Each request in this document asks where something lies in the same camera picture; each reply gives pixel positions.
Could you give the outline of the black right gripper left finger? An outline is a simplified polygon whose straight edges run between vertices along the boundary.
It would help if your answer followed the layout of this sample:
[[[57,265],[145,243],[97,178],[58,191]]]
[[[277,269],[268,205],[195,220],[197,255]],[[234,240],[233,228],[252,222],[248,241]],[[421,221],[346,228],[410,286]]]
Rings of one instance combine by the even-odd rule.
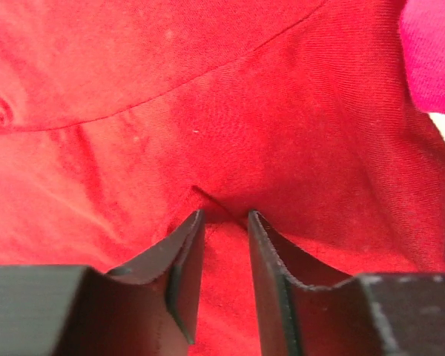
[[[202,211],[106,273],[0,266],[0,355],[186,355],[196,337]]]

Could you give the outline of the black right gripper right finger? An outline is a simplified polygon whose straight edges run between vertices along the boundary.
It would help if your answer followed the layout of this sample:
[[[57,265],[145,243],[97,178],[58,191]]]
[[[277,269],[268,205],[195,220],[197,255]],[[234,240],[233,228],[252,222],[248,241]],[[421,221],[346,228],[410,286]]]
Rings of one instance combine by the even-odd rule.
[[[349,276],[248,216],[264,355],[445,355],[445,273]]]

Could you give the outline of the dark red t shirt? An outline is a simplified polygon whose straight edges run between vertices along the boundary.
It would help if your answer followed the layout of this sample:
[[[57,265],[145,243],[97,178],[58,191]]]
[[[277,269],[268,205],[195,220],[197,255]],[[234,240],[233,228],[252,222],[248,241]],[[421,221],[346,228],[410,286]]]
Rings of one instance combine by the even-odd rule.
[[[245,222],[347,274],[445,271],[445,114],[408,1],[0,1],[0,265],[108,270],[206,212],[193,355],[258,355]]]

